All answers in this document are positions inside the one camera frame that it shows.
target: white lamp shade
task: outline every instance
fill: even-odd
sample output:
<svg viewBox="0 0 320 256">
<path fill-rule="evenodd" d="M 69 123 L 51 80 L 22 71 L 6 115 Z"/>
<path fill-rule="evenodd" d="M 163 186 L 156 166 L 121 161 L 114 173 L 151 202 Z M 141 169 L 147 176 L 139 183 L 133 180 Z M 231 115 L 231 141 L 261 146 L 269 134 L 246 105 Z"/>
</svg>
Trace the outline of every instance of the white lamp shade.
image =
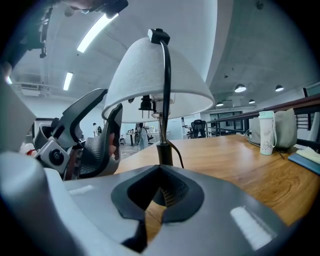
<svg viewBox="0 0 320 256">
<path fill-rule="evenodd" d="M 169 118 L 184 117 L 209 109 L 214 103 L 206 83 L 194 67 L 179 52 L 169 47 L 171 59 L 171 93 Z M 163 94 L 164 52 L 160 44 L 150 42 L 148 37 L 130 46 L 120 62 L 110 84 L 102 118 L 107 119 L 113 107 L 122 103 L 123 123 L 152 122 L 157 119 L 139 110 L 142 96 Z"/>
</svg>

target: gray bag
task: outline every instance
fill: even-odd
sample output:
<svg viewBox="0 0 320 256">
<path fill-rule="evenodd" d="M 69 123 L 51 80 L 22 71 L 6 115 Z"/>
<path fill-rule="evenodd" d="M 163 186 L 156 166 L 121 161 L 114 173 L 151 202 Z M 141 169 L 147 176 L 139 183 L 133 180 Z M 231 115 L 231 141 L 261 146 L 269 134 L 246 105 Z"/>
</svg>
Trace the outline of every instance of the gray bag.
<svg viewBox="0 0 320 256">
<path fill-rule="evenodd" d="M 277 137 L 276 148 L 289 149 L 297 144 L 297 122 L 293 108 L 287 111 L 278 111 L 274 114 L 275 132 Z M 246 139 L 260 147 L 260 121 L 258 117 L 253 118 L 251 129 L 245 132 Z"/>
</svg>

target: concrete ceiling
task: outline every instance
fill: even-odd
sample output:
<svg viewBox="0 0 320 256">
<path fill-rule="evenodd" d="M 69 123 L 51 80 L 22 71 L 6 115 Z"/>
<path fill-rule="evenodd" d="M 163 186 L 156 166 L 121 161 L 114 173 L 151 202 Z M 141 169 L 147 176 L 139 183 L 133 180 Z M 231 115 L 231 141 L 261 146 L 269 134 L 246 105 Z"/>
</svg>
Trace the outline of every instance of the concrete ceiling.
<svg viewBox="0 0 320 256">
<path fill-rule="evenodd" d="M 77 47 L 102 13 L 64 15 L 60 4 L 52 13 L 47 57 L 40 50 L 25 54 L 13 70 L 15 82 L 44 83 L 53 96 L 79 98 L 96 88 L 108 88 L 126 50 L 146 37 L 148 29 L 162 28 L 170 46 L 193 64 L 204 80 L 210 69 L 216 34 L 217 0 L 129 0 L 129 6 L 98 34 L 84 53 Z M 67 72 L 73 72 L 63 91 Z"/>
<path fill-rule="evenodd" d="M 250 99 L 259 103 L 320 81 L 316 60 L 293 21 L 272 1 L 260 0 L 261 10 L 256 2 L 233 2 L 223 54 L 210 85 L 216 102 L 242 96 L 241 105 L 249 106 Z M 234 92 L 239 83 L 247 87 L 245 92 Z M 285 90 L 275 92 L 276 85 Z M 232 102 L 224 107 L 232 107 Z"/>
</svg>

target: white water bottle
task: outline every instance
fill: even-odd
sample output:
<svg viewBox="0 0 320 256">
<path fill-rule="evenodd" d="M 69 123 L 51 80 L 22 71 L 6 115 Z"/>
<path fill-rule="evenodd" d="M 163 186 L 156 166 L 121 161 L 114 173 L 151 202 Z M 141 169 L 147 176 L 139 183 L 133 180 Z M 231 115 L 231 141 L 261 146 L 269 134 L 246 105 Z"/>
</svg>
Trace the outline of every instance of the white water bottle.
<svg viewBox="0 0 320 256">
<path fill-rule="evenodd" d="M 260 153 L 271 155 L 277 144 L 275 113 L 271 111 L 259 112 L 260 122 Z"/>
</svg>

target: wooden desk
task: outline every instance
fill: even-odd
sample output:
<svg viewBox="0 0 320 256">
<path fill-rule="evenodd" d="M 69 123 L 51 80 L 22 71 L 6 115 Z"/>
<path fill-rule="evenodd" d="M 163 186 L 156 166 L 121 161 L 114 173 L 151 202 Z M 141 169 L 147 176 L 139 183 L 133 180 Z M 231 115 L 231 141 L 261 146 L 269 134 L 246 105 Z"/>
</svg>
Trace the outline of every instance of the wooden desk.
<svg viewBox="0 0 320 256">
<path fill-rule="evenodd" d="M 290 225 L 310 209 L 320 188 L 320 177 L 274 152 L 260 154 L 260 148 L 242 135 L 173 140 L 184 168 L 230 181 L 255 199 L 271 207 Z M 173 152 L 174 166 L 181 167 Z M 156 145 L 124 160 L 116 173 L 159 164 Z M 165 207 L 151 202 L 146 211 L 146 229 L 150 241 L 161 227 Z"/>
</svg>

